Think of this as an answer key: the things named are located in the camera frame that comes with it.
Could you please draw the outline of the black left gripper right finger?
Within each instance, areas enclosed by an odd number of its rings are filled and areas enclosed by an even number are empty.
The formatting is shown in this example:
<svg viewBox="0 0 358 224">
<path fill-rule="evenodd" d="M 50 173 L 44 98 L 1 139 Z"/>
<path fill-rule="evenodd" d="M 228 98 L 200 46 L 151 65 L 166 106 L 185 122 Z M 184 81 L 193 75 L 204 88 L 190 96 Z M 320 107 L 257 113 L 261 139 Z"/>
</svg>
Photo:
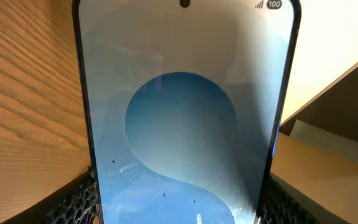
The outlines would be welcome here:
<svg viewBox="0 0 358 224">
<path fill-rule="evenodd" d="M 278 176 L 271 174 L 266 185 L 260 224 L 349 224 L 316 203 Z"/>
</svg>

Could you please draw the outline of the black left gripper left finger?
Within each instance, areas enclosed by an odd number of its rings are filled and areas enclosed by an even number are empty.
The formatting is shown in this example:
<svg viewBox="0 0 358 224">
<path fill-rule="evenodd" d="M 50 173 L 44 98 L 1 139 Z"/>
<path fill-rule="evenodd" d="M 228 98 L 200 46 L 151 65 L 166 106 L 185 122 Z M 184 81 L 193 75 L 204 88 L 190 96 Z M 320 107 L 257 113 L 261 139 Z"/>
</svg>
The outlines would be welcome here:
<svg viewBox="0 0 358 224">
<path fill-rule="evenodd" d="M 99 222 L 98 184 L 90 169 L 2 224 L 94 224 Z"/>
</svg>

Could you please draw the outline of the blue Samsung Galaxy smartphone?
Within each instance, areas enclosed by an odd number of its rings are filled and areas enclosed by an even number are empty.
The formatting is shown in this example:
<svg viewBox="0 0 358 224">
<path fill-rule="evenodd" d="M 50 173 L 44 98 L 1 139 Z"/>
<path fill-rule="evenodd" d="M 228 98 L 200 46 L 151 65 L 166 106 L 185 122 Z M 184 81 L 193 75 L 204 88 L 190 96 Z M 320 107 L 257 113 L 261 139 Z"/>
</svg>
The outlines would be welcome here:
<svg viewBox="0 0 358 224">
<path fill-rule="evenodd" d="M 297 0 L 72 4 L 101 222 L 256 223 Z"/>
</svg>

